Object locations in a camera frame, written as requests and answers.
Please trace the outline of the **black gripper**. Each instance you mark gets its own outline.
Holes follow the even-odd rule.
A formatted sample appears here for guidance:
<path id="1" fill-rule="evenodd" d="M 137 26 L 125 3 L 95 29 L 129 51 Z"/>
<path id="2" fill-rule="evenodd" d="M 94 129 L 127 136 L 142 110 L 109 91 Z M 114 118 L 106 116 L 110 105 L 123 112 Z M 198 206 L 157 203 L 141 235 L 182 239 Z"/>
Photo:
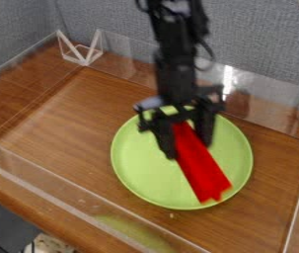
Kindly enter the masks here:
<path id="1" fill-rule="evenodd" d="M 139 131 L 150 130 L 167 159 L 175 158 L 173 123 L 192 120 L 206 146 L 213 143 L 216 117 L 225 109 L 222 84 L 197 84 L 196 60 L 154 56 L 157 95 L 135 103 Z"/>

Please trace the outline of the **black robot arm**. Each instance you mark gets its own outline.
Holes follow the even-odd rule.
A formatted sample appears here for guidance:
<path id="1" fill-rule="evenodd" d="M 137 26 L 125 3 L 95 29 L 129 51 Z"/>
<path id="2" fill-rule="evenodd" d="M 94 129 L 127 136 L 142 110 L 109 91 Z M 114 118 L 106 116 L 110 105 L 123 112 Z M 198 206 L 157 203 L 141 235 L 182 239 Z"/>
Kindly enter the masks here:
<path id="1" fill-rule="evenodd" d="M 201 0 L 137 0 L 150 15 L 157 95 L 134 105 L 139 130 L 151 131 L 169 159 L 177 157 L 177 125 L 192 121 L 201 143 L 213 142 L 216 116 L 225 110 L 225 86 L 197 84 L 197 47 L 206 46 L 209 17 Z"/>

